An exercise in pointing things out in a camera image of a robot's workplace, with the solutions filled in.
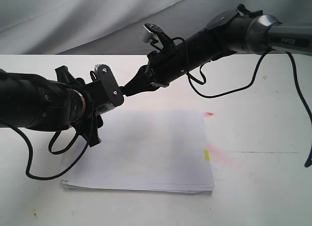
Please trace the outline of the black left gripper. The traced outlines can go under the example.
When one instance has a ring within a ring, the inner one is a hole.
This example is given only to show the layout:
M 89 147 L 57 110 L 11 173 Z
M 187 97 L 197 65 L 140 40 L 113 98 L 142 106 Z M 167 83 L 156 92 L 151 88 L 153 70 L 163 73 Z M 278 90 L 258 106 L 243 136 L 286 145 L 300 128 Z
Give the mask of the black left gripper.
M 83 78 L 74 78 L 65 65 L 55 72 L 57 81 L 48 81 L 46 87 L 40 88 L 43 103 L 35 128 L 73 127 L 76 133 L 69 147 L 78 136 L 90 147 L 99 144 L 98 129 L 103 126 L 103 120 L 98 108 L 107 102 L 99 81 L 86 84 Z

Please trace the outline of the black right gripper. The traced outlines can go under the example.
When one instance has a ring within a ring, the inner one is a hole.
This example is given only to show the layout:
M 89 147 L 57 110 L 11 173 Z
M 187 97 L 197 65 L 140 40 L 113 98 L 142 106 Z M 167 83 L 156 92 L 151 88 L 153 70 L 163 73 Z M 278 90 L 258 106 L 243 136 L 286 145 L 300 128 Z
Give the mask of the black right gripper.
M 156 87 L 168 87 L 170 82 L 189 70 L 189 54 L 186 44 L 178 44 L 173 52 L 152 51 L 147 55 L 148 65 L 139 68 L 135 76 L 120 89 L 125 96 L 156 91 Z

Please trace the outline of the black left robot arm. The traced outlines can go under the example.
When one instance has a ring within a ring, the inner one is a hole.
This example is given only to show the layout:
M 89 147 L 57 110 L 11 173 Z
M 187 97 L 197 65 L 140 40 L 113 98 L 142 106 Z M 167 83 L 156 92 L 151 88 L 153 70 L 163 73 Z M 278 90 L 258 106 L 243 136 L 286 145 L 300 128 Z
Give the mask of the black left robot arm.
M 63 65 L 55 69 L 57 80 L 31 73 L 0 72 L 0 125 L 35 131 L 59 132 L 73 127 L 90 147 L 100 143 L 103 120 L 96 112 L 92 94 L 100 77 L 90 72 L 92 82 L 74 78 Z

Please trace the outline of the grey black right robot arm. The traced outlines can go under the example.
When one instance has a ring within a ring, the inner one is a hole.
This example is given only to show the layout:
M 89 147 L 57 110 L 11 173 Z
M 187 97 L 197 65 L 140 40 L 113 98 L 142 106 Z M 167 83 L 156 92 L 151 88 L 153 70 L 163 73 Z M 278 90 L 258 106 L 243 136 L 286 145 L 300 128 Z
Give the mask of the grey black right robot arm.
M 265 15 L 262 10 L 250 11 L 242 4 L 214 17 L 191 37 L 179 39 L 179 44 L 155 24 L 145 24 L 141 34 L 142 40 L 155 49 L 148 54 L 148 63 L 121 87 L 126 96 L 167 87 L 183 75 L 188 76 L 191 84 L 203 85 L 206 78 L 190 75 L 193 69 L 236 53 L 312 53 L 310 26 L 282 23 L 275 16 Z

